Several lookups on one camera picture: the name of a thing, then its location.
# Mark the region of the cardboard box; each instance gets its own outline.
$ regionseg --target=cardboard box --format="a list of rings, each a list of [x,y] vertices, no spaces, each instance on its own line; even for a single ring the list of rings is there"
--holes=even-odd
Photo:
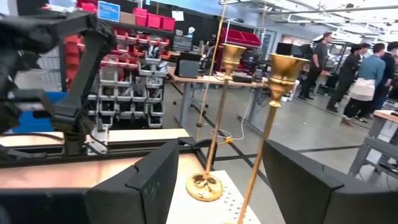
[[[136,15],[127,12],[120,12],[120,22],[136,25]]]

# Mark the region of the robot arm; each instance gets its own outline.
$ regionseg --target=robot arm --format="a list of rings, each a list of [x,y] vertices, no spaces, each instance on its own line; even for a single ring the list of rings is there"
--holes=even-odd
[[[45,104],[43,107],[49,111],[55,130],[64,132],[65,153],[71,156],[81,154],[85,136],[93,129],[93,123],[87,118],[82,103],[87,100],[101,59],[116,46],[112,29],[94,14],[85,11],[48,11],[35,17],[7,16],[0,19],[0,48],[3,49],[0,51],[0,97],[5,102],[0,110],[11,106],[15,110],[11,113],[14,124],[20,115],[20,108],[15,104],[34,101],[28,100],[26,93],[21,94],[23,90],[14,91],[14,96],[8,97],[15,86],[17,72],[30,69],[39,54],[52,50],[61,40],[73,34],[84,37],[86,51],[67,97],[54,106],[45,103],[48,100],[44,91],[40,91],[35,98]],[[30,55],[30,60],[25,60],[26,55]]]

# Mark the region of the white cable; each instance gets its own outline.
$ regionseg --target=white cable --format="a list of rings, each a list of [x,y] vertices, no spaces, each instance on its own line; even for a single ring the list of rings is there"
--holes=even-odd
[[[241,133],[242,133],[242,137],[241,138],[232,138],[232,134],[231,133],[229,133],[229,132],[227,132],[227,131],[225,131],[225,130],[222,130],[222,129],[218,129],[218,131],[221,131],[222,133],[224,133],[226,136],[220,136],[220,135],[217,135],[217,137],[219,137],[219,138],[231,138],[232,140],[243,140],[244,139],[244,131],[243,131],[243,123],[244,123],[244,120],[246,119],[246,115],[248,114],[248,111],[249,111],[249,108],[250,108],[250,106],[252,105],[252,100],[254,100],[252,97],[253,97],[253,92],[254,92],[254,89],[252,89],[251,90],[251,92],[250,92],[250,97],[249,97],[249,102],[248,102],[248,105],[247,105],[247,107],[246,107],[246,110],[244,111],[244,115],[243,115],[243,117],[242,117],[242,121],[241,121]],[[213,135],[214,134],[214,128],[213,129],[211,129],[210,130],[210,134],[211,135]]]

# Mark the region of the round brass base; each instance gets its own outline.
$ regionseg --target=round brass base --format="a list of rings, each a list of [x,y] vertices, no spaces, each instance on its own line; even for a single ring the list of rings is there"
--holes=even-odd
[[[214,202],[223,195],[223,184],[215,176],[205,178],[204,173],[193,174],[185,188],[188,194],[201,202]]]

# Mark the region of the blue box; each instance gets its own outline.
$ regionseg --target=blue box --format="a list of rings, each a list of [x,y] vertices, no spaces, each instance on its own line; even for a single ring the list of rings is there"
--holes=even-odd
[[[120,20],[120,5],[98,1],[98,18],[113,22]]]
[[[52,104],[64,99],[67,93],[45,92]],[[19,127],[13,128],[13,133],[51,132],[54,131],[50,119],[36,119],[32,111],[25,111],[19,118]]]

